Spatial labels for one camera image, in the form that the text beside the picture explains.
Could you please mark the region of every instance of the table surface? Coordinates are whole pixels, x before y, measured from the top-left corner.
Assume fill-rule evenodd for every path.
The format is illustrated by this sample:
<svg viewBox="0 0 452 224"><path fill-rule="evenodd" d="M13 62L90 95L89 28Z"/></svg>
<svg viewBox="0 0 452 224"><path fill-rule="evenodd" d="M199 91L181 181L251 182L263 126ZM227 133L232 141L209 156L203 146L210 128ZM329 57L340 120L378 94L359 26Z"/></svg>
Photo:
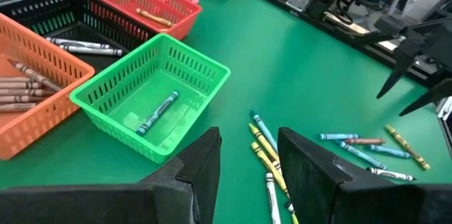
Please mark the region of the table surface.
<svg viewBox="0 0 452 224"><path fill-rule="evenodd" d="M228 66L232 74L175 153L211 126L220 127L221 177L215 223L270 223L264 172L250 149L247 124L256 110L276 137L287 126L360 167L364 161L319 133L358 133L397 143L391 124L431 165L370 153L419 183L450 183L451 157L432 105L398 113L426 89L403 78L382 99L376 94L391 70L264 0L200 0L203 12L189 46ZM41 184L134 183L159 168L106 135L79 111L29 149L0 161L0 189ZM283 223L285 197L278 190Z"/></svg>

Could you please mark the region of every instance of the red plastic basket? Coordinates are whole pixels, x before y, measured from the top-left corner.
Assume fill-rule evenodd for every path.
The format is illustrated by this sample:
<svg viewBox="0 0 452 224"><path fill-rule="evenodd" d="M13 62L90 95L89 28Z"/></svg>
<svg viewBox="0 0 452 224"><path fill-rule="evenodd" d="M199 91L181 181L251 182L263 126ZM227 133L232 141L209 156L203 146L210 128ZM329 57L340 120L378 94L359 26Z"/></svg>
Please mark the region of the red plastic basket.
<svg viewBox="0 0 452 224"><path fill-rule="evenodd" d="M198 5L189 0L102 0L126 15L142 22L158 33L167 33L178 40L187 36L195 23L197 15L202 11ZM137 14L140 8L148 13L174 23L167 28L153 20Z"/></svg>

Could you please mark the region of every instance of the crayon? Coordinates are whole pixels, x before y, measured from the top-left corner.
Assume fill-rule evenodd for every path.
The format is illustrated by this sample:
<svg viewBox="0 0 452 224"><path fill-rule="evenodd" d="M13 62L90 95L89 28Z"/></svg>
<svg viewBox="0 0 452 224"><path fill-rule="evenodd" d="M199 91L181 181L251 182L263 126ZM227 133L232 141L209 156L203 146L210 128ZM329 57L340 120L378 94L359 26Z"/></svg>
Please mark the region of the crayon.
<svg viewBox="0 0 452 224"><path fill-rule="evenodd" d="M358 134L320 134L321 140L356 139L356 138L359 138Z"/></svg>
<svg viewBox="0 0 452 224"><path fill-rule="evenodd" d="M294 210L294 206L292 205L292 203L290 201L287 201L287 202L285 202L284 206L290 212L290 215L292 215L292 223L298 224L298 219L295 215L295 210Z"/></svg>
<svg viewBox="0 0 452 224"><path fill-rule="evenodd" d="M387 170L388 167L386 167L386 165L380 163L378 160L373 159L371 156L367 155L366 153L363 153L359 150L357 150L356 148L347 145L346 143L344 143L343 141L340 140L334 140L341 148L344 148L345 150L355 154L357 157L360 157L361 159L367 161L368 163L371 163L372 165L374 165L377 168L380 168L382 170Z"/></svg>
<svg viewBox="0 0 452 224"><path fill-rule="evenodd" d="M257 123L257 126L261 129L262 134L266 137L271 147L273 147L273 150L275 150L275 152L277 153L278 145L276 143L276 140L273 138L270 131L267 129L267 126L263 123L261 117L258 114L256 114L253 110L250 110L249 114L251 115L253 120Z"/></svg>
<svg viewBox="0 0 452 224"><path fill-rule="evenodd" d="M266 185L272 224L281 224L278 200L276 199L275 182L273 181L273 175L270 172L266 173Z"/></svg>
<svg viewBox="0 0 452 224"><path fill-rule="evenodd" d="M42 85L40 83L0 83L0 88L3 89L39 89Z"/></svg>
<svg viewBox="0 0 452 224"><path fill-rule="evenodd" d="M397 157L402 157L402 158L410 158L411 157L411 155L405 151L394 150L394 149L386 148L383 146L370 145L369 150L380 152L380 153L387 153L387 154L391 154L391 155L394 155Z"/></svg>
<svg viewBox="0 0 452 224"><path fill-rule="evenodd" d="M73 47L68 45L59 45L64 51L74 52L79 54L99 54L99 55L107 55L107 56L121 56L121 49L98 49L98 48L89 48L89 47Z"/></svg>
<svg viewBox="0 0 452 224"><path fill-rule="evenodd" d="M25 64L22 64L18 61L13 61L12 59L8 59L9 63L13 65L16 69L24 73L25 75L35 79L36 81L40 82L41 84L51 88L55 91L60 91L61 87L57 86L56 84L52 83L48 78L41 75L40 73L32 70L30 67L26 66Z"/></svg>
<svg viewBox="0 0 452 224"><path fill-rule="evenodd" d="M403 148L409 152L411 154L411 156L417 161L417 163L419 163L419 165L421 165L422 168L424 168L424 170L429 170L430 169L430 165L427 164L427 162L424 160L423 157L421 157L419 154L417 154L412 148L411 146L408 144L408 142L403 139L403 137L397 133L397 131L389 126L386 125L385 129L389 132L389 134L391 134L396 140L397 142L403 146Z"/></svg>
<svg viewBox="0 0 452 224"><path fill-rule="evenodd" d="M0 96L5 95L30 95L37 97L45 97L53 95L55 92L43 89L0 89Z"/></svg>
<svg viewBox="0 0 452 224"><path fill-rule="evenodd" d="M65 40L57 37L46 37L46 40L49 40L52 44L56 45L67 45L72 47L87 47L87 48L98 48L98 49L109 49L110 46L106 44L99 44L94 42L85 42L78 40Z"/></svg>
<svg viewBox="0 0 452 224"><path fill-rule="evenodd" d="M286 193L286 195L288 195L287 187L285 185L283 176L276 170L275 167L273 167L267 155L262 151L261 147L259 147L259 145L256 142L253 142L251 143L251 148L259 157L259 159L261 159L262 163L267 167L267 169L272 172L273 177L275 178L276 182L278 183L282 191Z"/></svg>
<svg viewBox="0 0 452 224"><path fill-rule="evenodd" d="M389 178L393 178L393 179L401 179L403 181L411 182L411 181L417 180L416 178L414 178L411 175L405 175L405 174L391 172L391 171L387 171L387 170L380 170L378 168L373 168L373 167L368 167L368 168L366 168L366 170L370 171L372 174L375 174L375 175L381 175L381 176L389 177Z"/></svg>
<svg viewBox="0 0 452 224"><path fill-rule="evenodd" d="M252 134L257 138L259 143L262 144L264 149L267 151L268 154L270 154L270 157L278 162L280 162L280 157L275 152L274 148L270 145L270 143L267 141L267 139L263 136L263 134L255 127L253 124L248 124Z"/></svg>
<svg viewBox="0 0 452 224"><path fill-rule="evenodd" d="M273 164L273 167L275 167L276 170L277 170L280 174L283 174L283 172L281 171L281 164L280 164L277 160L274 160L274 161L272 162L272 164Z"/></svg>
<svg viewBox="0 0 452 224"><path fill-rule="evenodd" d="M28 95L0 96L0 103L29 103L43 100L42 97Z"/></svg>
<svg viewBox="0 0 452 224"><path fill-rule="evenodd" d="M155 21L157 23L163 24L163 25L165 25L167 27L172 27L174 25L174 23L172 23L171 21L168 21L168 20L166 20L164 18L160 18L160 17L157 17L157 16L153 16L153 15L149 14L147 11L144 11L143 9L137 8L136 12L140 16L144 16L147 19L151 19L151 20L153 20L153 21Z"/></svg>
<svg viewBox="0 0 452 224"><path fill-rule="evenodd" d="M154 111L153 115L148 118L146 122L144 122L136 131L136 133L140 136L146 134L146 132L151 128L152 125L162 116L163 112L170 107L170 105L176 101L177 97L179 97L179 92L177 90L173 91L169 97Z"/></svg>
<svg viewBox="0 0 452 224"><path fill-rule="evenodd" d="M26 76L0 76L0 83L7 83L7 82L14 82L14 83L33 83L36 82L32 78L26 77Z"/></svg>
<svg viewBox="0 0 452 224"><path fill-rule="evenodd" d="M348 144L384 144L386 141L381 138L357 138L357 139L345 139L345 143Z"/></svg>
<svg viewBox="0 0 452 224"><path fill-rule="evenodd" d="M36 103L16 103L0 105L0 112L24 112L36 107Z"/></svg>

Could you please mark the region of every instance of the yellow crayon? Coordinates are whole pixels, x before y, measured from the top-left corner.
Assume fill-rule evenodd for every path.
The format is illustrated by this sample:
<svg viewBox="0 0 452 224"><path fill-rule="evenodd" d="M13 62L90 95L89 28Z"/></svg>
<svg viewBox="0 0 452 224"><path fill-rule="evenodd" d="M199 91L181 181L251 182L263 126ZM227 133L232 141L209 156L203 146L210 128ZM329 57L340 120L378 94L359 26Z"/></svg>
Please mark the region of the yellow crayon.
<svg viewBox="0 0 452 224"><path fill-rule="evenodd" d="M276 170L271 161L268 159L267 155L262 151L261 147L259 147L256 142L253 142L251 143L251 148L261 159L262 163L267 167L267 169L273 173L273 177L275 178L276 182L284 191L284 193L287 194L287 187L285 186L283 176Z"/></svg>
<svg viewBox="0 0 452 224"><path fill-rule="evenodd" d="M275 150L273 150L273 147L271 147L265 136L263 136L263 134L255 126L253 126L253 124L248 124L248 126L259 143L261 143L262 146L267 150L267 153L270 154L270 156L279 163L280 157L275 152Z"/></svg>
<svg viewBox="0 0 452 224"><path fill-rule="evenodd" d="M421 165L422 168L424 168L425 170L429 170L430 169L430 165L427 164L427 162L424 160L423 157L421 157L419 154L417 154L412 148L411 146L408 144L408 142L403 139L403 137L397 133L397 131L389 126L389 125L385 125L385 129L397 140L397 142L399 144L401 144L403 146L403 148L409 152L411 154L411 156L419 163L419 165Z"/></svg>

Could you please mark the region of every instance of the brown crayon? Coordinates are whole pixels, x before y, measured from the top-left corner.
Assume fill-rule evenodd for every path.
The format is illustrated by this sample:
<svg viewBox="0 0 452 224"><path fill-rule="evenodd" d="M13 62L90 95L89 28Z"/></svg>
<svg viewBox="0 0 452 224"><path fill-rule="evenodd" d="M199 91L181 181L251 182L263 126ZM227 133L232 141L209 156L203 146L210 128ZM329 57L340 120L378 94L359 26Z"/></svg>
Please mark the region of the brown crayon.
<svg viewBox="0 0 452 224"><path fill-rule="evenodd" d="M36 107L36 103L16 103L0 105L0 112L24 112Z"/></svg>
<svg viewBox="0 0 452 224"><path fill-rule="evenodd" d="M36 81L40 82L41 84L43 84L55 91L61 90L61 87L52 83L48 78L46 78L45 76L41 75L40 73L32 70L30 67L26 66L25 64L22 64L18 61L14 61L12 59L8 59L8 61L11 65L13 65L14 68L23 72L25 75L35 79Z"/></svg>
<svg viewBox="0 0 452 224"><path fill-rule="evenodd" d="M402 147L411 154L411 156L417 161L417 163L419 163L419 165L421 165L422 168L424 168L425 170L429 170L430 169L430 165L427 164L427 161L424 160L423 157L421 157L419 154L417 154L412 148L411 146L408 144L408 142L403 139L403 137L397 133L397 131L389 126L386 125L385 129L389 132L389 134L391 134L396 140L397 142L402 145Z"/></svg>
<svg viewBox="0 0 452 224"><path fill-rule="evenodd" d="M3 89L40 89L42 85L40 83L0 83L0 88Z"/></svg>
<svg viewBox="0 0 452 224"><path fill-rule="evenodd" d="M28 95L0 96L0 103L29 103L38 102L43 99L43 97Z"/></svg>
<svg viewBox="0 0 452 224"><path fill-rule="evenodd" d="M33 83L36 82L34 79L26 76L0 76L0 83Z"/></svg>
<svg viewBox="0 0 452 224"><path fill-rule="evenodd" d="M140 16L144 16L147 19L151 19L151 20L153 20L153 21L155 21L157 23L161 23L161 24L166 25L168 27L172 27L174 25L174 23L172 23L171 21L168 21L168 20L166 20L164 18L160 18L160 17L157 17L157 16L153 16L153 15L149 14L147 11L144 11L143 9L137 8L136 12Z"/></svg>
<svg viewBox="0 0 452 224"><path fill-rule="evenodd" d="M46 97L53 94L55 94L54 91L43 89L0 89L0 96L29 95L37 97Z"/></svg>
<svg viewBox="0 0 452 224"><path fill-rule="evenodd" d="M384 144L386 141L381 138L357 138L357 139L345 139L346 143L354 144Z"/></svg>

